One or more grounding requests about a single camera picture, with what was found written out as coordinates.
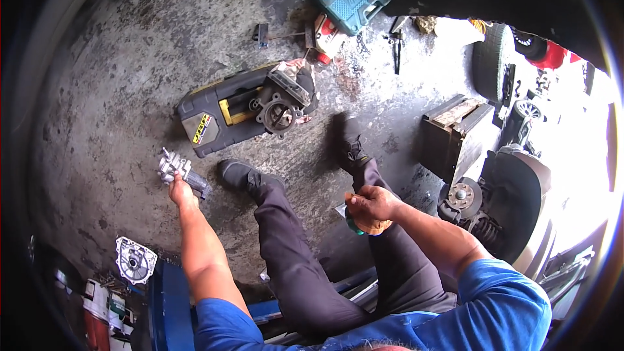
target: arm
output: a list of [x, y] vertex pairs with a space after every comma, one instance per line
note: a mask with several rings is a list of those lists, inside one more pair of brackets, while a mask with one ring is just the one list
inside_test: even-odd
[[374, 219], [389, 219], [399, 224], [432, 263], [445, 274], [458, 279], [464, 269], [478, 259], [493, 259], [468, 231], [425, 214], [376, 186], [363, 186], [347, 203], [352, 215], [365, 212]]
[[169, 185], [169, 197], [180, 209], [182, 268], [196, 302], [218, 298], [231, 302], [247, 316], [249, 311], [228, 266], [223, 246], [199, 210], [191, 187], [176, 171]]

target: hand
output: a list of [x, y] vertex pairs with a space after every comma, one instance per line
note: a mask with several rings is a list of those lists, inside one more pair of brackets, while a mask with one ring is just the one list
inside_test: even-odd
[[199, 209], [199, 199], [193, 194], [193, 189], [182, 180], [180, 172], [174, 172], [174, 181], [169, 183], [169, 198], [178, 205], [178, 208]]
[[363, 186], [357, 194], [361, 197], [353, 197], [346, 203], [353, 217], [392, 221], [396, 209], [403, 203], [392, 192], [379, 186]]

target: blue t-shirt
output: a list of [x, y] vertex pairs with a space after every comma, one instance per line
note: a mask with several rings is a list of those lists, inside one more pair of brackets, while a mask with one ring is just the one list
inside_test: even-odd
[[197, 351], [340, 351], [367, 341], [421, 350], [539, 350], [550, 326], [550, 301], [544, 290], [504, 261], [469, 264], [458, 281], [463, 305], [443, 314], [394, 314], [303, 347], [264, 344], [253, 320], [230, 302], [204, 299], [197, 304]]

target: wheel rim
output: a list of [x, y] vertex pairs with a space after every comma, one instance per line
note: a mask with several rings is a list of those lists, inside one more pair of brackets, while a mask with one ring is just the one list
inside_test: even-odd
[[518, 102], [518, 111], [529, 118], [538, 118], [540, 116], [540, 110], [533, 103], [527, 101]]

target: red bottle cap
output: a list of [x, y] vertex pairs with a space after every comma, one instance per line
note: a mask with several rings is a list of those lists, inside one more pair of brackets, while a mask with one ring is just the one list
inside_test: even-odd
[[318, 52], [318, 54], [316, 55], [316, 59], [320, 62], [322, 62], [323, 64], [329, 64], [332, 62], [331, 58], [329, 56], [327, 56], [325, 53], [321, 53]]

